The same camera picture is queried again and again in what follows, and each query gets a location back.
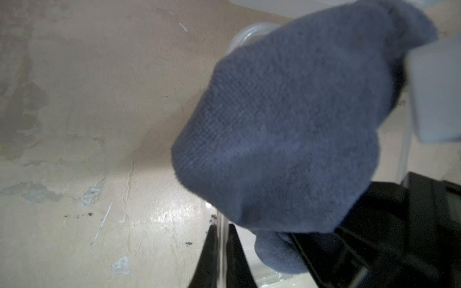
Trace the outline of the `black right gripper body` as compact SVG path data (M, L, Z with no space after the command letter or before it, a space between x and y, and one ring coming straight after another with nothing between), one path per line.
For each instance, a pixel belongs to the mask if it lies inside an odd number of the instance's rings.
M373 182L334 232L291 240L321 288L458 288L461 187L412 172Z

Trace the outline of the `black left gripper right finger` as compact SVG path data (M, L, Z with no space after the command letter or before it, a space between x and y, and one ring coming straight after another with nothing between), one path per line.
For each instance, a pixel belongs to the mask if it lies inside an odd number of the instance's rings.
M229 235L226 245L226 287L257 288L236 227L233 224L230 224L228 231Z

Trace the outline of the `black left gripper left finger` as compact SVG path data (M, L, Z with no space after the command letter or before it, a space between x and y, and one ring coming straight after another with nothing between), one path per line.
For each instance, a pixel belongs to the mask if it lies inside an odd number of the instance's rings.
M198 264L188 288L216 288L218 279L219 240L217 225L209 227Z

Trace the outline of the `grey cleaning cloth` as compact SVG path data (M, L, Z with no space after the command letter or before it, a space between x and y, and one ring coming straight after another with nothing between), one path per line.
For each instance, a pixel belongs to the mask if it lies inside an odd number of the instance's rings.
M176 177L252 231L266 266L307 272L288 235L334 231L365 192L403 59L437 38L405 1L356 1L234 50L172 147Z

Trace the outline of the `green-rimmed lunch box lid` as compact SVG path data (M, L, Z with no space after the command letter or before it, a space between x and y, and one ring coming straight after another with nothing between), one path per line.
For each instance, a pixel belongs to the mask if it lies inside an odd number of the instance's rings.
M348 0L230 0L236 6L295 19L354 1Z

